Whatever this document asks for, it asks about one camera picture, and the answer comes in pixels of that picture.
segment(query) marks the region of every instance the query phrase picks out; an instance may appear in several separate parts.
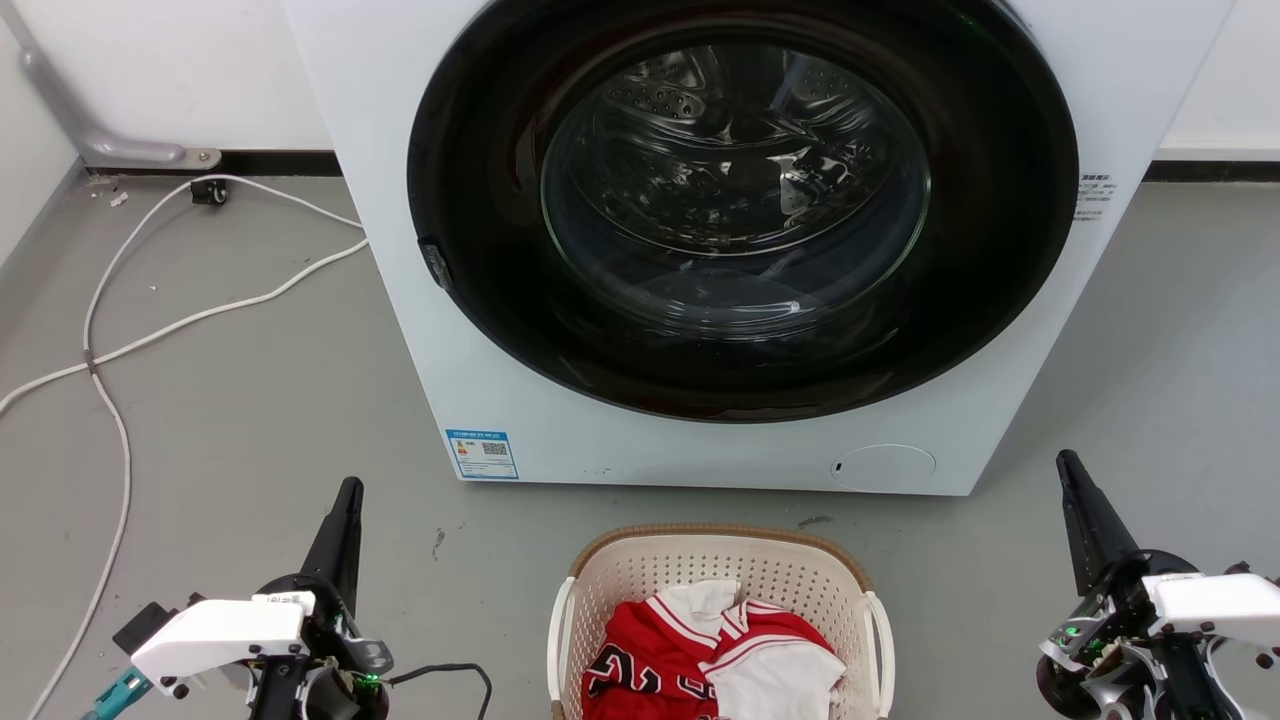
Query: white cable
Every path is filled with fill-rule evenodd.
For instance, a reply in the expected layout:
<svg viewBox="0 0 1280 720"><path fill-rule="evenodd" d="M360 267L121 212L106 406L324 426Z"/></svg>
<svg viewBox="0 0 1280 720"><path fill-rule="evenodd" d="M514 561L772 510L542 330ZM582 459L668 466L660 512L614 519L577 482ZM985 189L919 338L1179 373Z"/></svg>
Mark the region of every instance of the white cable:
<svg viewBox="0 0 1280 720"><path fill-rule="evenodd" d="M325 210L323 208L317 208L317 206L307 202L306 200L302 200L300 197L294 197L294 196L292 196L292 195L289 195L287 192L280 192L279 190L275 190L275 188L271 188L271 187L266 187L264 184L259 184L256 182L247 181L244 178L239 178L239 177L236 177L236 176L211 174L211 176L202 176L202 177L198 177L198 178L196 178L193 181L184 182L183 184L180 184L177 188L174 188L173 192L170 192L169 195L165 195L159 202L156 202L155 208L152 208L150 211L147 211L146 215L142 217L142 220L138 223L138 225L136 228L133 228L133 232L129 233L129 237L124 241L124 245L122 245L120 249L115 252L115 258L113 258L111 263L106 266L106 272L102 273L102 279L99 281L97 290L93 291L93 299L90 301L88 311L84 314L84 334L83 334L83 341L84 342L83 342L83 345L84 345L86 356L90 356L90 328L91 328L92 322L93 322L93 311L97 309L97 302L99 302L99 299L101 299L101 296L102 296L102 290L106 287L106 282L110 279L111 273L115 270L115 265L119 263L120 258L124 255L124 250L129 246L129 243L133 242L133 238L137 237L138 232L142 231L142 227L146 225L147 220L150 220L151 217L155 215L156 211L165 202L173 200L175 196L178 196L179 193L182 193L182 191L186 190L189 186L191 182L202 182L202 181L207 181L207 179L225 179L225 181L233 181L233 182L238 182L238 183L242 183L242 184L247 184L250 187L256 187L256 188L259 188L259 190L261 190L264 192L269 192L271 195L275 195L276 197L283 197L284 200L291 200L291 201L297 202L297 204L300 204L300 205L302 205L305 208L315 210L316 213L320 213L321 215L325 215L326 218L333 218L334 220L338 220L340 223L346 223L346 224L356 227L356 228L362 227L356 220L351 220L351 219L343 218L342 215L335 215L335 214ZM342 252L335 252L335 254L333 254L333 255L330 255L328 258L323 259L319 263L316 263L315 265L311 265L310 268L307 268L307 269L302 270L301 273L293 275L293 278L291 278L288 282L285 282L284 284L282 284L280 287L275 288L274 291L271 291L271 292L269 292L266 295L260 295L257 297L251 297L248 300L241 300L241 301L237 301L237 302L229 302L227 305L219 305L218 307L211 307L209 310L205 310L204 313L196 313L195 315L191 315L188 318L183 318L182 320L178 320L177 323L166 325L166 327L164 327L164 328L161 328L161 329L159 329L159 331L156 331L156 332L154 332L154 333L151 333L151 334L148 334L148 336L146 336L143 338L136 340L136 341L131 342L129 345L125 345L124 347L122 347L119 350L115 350L114 352L108 352L106 355L104 355L101 357L95 357L93 359L93 365L101 365L102 363L109 363L111 360L115 360L116 357L122 357L122 356L124 356L124 355L127 355L129 352L133 352L134 350L137 350L140 347L150 345L150 343L152 343L152 342L155 342L155 341L157 341L157 340L160 340L160 338L163 338L163 337L165 337L165 336L168 336L170 333L173 333L173 332L177 332L177 331L179 331L179 329L182 329L182 328L184 328L184 327L187 327L189 324L192 324L192 323L204 320L205 318L211 318L211 316L221 314L221 313L227 313L227 311L230 311L230 310L237 310L237 309L241 309L241 307L247 307L250 305L257 305L260 302L266 302L268 300L273 300L275 297L279 297L285 291L288 291L291 287L293 287L293 286L298 284L300 282L302 282L302 279L306 278L307 275L310 275L311 273L315 273L316 270L319 270L320 268L324 268L325 265L329 265L332 263L337 263L338 260L342 260L343 258L347 258L349 255L353 255L353 254L358 252L366 245L369 245L369 240L367 238L361 240L360 242L357 242L352 247L348 247L347 250L343 250ZM72 375L72 374L76 374L76 373L78 373L81 370L86 370L86 369L88 369L88 363L81 363L79 365L65 368L65 369L58 370L56 373L50 373L50 374L47 374L47 375L45 375L42 378L35 379L35 380L32 380L29 383L26 383L26 384L18 387L17 389L14 389L9 395L6 395L4 397L4 400L0 400L0 416L4 416L5 410L15 400L18 400L19 397L27 395L28 392L36 389L37 387L45 386L45 384L51 383L51 382L54 382L56 379L65 378L67 375ZM119 551L120 551L120 542L124 539L124 528L125 528L125 525L128 524L128 520L129 520L129 505L131 505L131 501L132 501L132 497L133 497L133 457L132 457L132 450L129 448L129 433L124 428L124 419L120 416L119 409L116 409L115 402L111 401L111 396L108 395L106 388L102 387L102 380L99 377L99 374L96 372L90 373L90 378L92 378L93 387L97 388L99 396L101 396L102 401L106 402L108 410L111 411L111 418L115 419L115 428L120 433L120 447L124 450L124 501L120 505L120 521L119 521L119 524L115 528L115 537L111 541L111 548L110 548L110 551L108 551L106 562L102 566L102 575L99 578L97 587L93 589L93 597L90 598L90 605L88 605L88 610L84 612L84 619L81 620L79 629L76 632L76 637L72 639L70 647L67 648L67 655L63 656L63 660L61 660L61 662L58 664L58 669L54 671L52 678L49 679L49 684L45 685L44 692L40 693L40 698L36 700L36 705L31 708L31 714L27 715L27 720L35 720L36 716L40 715L40 711L45 708L45 703L49 702L49 697L52 694L54 688L58 687L58 682L63 679L63 674L67 671L67 666L70 665L72 657L74 657L76 656L76 651L79 650L81 642L84 639L84 633L88 630L88 625L93 620L93 615L97 612L97 606L99 606L99 603L102 600L102 593L104 593L104 591L106 591L106 583L108 583L108 580L111 577L111 569L115 566L115 557L116 557L116 555L119 555Z"/></svg>
<svg viewBox="0 0 1280 720"><path fill-rule="evenodd" d="M201 313L196 313L195 315L191 315L189 318L183 318L183 319L178 320L177 323L172 323L169 325L165 325L165 327L160 328L159 331L156 331L156 332L154 332L154 333L151 333L151 334L148 334L148 336L146 336L143 338L138 338L138 340L131 342L129 345L125 345L124 347L122 347L119 350L113 350L111 352L108 352L106 355L102 355L101 357L95 357L93 363L96 365L102 365L105 363L110 363L111 360L115 360L118 357L128 355L129 352L133 352L134 350L137 350L137 348L140 348L142 346L151 345L152 342L155 342L155 341L157 341L157 340L160 340L160 338L163 338L163 337L165 337L165 336L168 336L168 334L170 334L173 332L175 332L175 331L179 331L179 329L182 329L182 328L184 328L184 327L187 327L187 325L189 325L192 323L196 323L198 320L204 320L205 318L212 318L214 315L220 315L221 313L227 313L229 310L239 310L241 307L248 307L250 305L257 305L260 302L266 302L268 300L275 300L276 297L279 297L280 295L283 295L287 290L289 290L291 287L293 287L293 286L298 284L300 282L302 282L302 279L306 278L307 275L310 275L311 273L319 270L320 268L324 268L325 265L329 265L332 263L337 263L338 260L342 260L343 258L347 258L349 255L355 255L356 252L360 252L361 250L365 249L366 245L369 245L369 241L367 240L362 240L362 241L357 242L356 245L352 245L347 250L343 250L342 252L334 252L333 255L325 258L325 259L323 259L320 261L317 261L315 265L307 266L307 269L305 269L301 273L293 275L293 278L289 279L289 282L282 284L280 287L273 290L271 292L269 292L266 295L259 295L257 297L250 297L247 300L237 300L236 302L228 302L227 305L219 305L218 307L210 307L209 310L205 310L205 311L201 311ZM31 380L27 384L23 384L23 386L19 386L19 387L14 388L13 392L10 392L9 395L4 396L4 400L0 400L0 418L4 416L4 414L9 409L9 406L13 405L14 402L17 402L19 397L22 397L22 396L27 395L28 392L36 389L37 387L46 386L46 384L49 384L49 383L51 383L54 380L60 380L60 379L65 378L67 375L74 375L76 373L78 373L81 370L84 370L87 368L88 368L88 365L86 365L84 363L81 363L79 365L72 365L70 368L64 368L61 370L58 370L56 373L50 373L50 374L47 374L47 375L45 375L42 378L37 378L35 380Z"/></svg>

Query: blue label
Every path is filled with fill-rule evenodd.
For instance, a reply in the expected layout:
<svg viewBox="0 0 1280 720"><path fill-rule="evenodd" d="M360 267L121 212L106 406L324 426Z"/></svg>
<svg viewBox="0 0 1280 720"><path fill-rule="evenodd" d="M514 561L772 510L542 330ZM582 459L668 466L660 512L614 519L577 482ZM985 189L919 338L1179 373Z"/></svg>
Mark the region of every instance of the blue label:
<svg viewBox="0 0 1280 720"><path fill-rule="evenodd" d="M444 430L458 474L477 480L518 480L516 456L507 433L497 430Z"/></svg>

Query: white wall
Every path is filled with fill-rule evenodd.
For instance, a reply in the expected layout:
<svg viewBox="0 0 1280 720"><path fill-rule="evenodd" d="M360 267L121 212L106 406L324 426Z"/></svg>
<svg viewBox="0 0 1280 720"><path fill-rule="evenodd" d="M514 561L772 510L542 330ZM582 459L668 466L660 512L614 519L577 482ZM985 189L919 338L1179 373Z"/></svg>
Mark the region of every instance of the white wall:
<svg viewBox="0 0 1280 720"><path fill-rule="evenodd" d="M13 1L110 131L202 147L332 147L278 0Z"/></svg>
<svg viewBox="0 0 1280 720"><path fill-rule="evenodd" d="M1280 160L1280 0L1236 0L1165 136L1165 160Z"/></svg>
<svg viewBox="0 0 1280 720"><path fill-rule="evenodd" d="M221 149L330 147L278 0L14 1L109 129ZM1280 0L1238 0L1161 158L1280 160L1275 68Z"/></svg>
<svg viewBox="0 0 1280 720"><path fill-rule="evenodd" d="M0 265L76 161L76 150L18 68L0 24Z"/></svg>

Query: door glass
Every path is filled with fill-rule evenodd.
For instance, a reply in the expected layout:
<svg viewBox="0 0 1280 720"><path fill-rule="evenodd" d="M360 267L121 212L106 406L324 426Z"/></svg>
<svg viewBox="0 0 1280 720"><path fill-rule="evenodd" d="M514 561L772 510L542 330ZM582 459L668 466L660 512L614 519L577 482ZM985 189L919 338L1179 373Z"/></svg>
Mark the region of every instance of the door glass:
<svg viewBox="0 0 1280 720"><path fill-rule="evenodd" d="M929 172L910 122L851 70L712 45L594 88L552 138L541 197L593 296L655 333L762 341L897 268Z"/></svg>

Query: teal connector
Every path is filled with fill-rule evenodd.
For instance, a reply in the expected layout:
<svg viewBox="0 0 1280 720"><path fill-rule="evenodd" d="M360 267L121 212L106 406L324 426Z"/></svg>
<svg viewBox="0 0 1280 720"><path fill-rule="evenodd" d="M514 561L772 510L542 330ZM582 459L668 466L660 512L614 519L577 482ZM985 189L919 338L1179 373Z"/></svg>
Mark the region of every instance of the teal connector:
<svg viewBox="0 0 1280 720"><path fill-rule="evenodd" d="M151 680L146 679L137 667L129 667L106 692L93 701L93 710L81 720L115 720L124 708L133 705L151 689Z"/></svg>

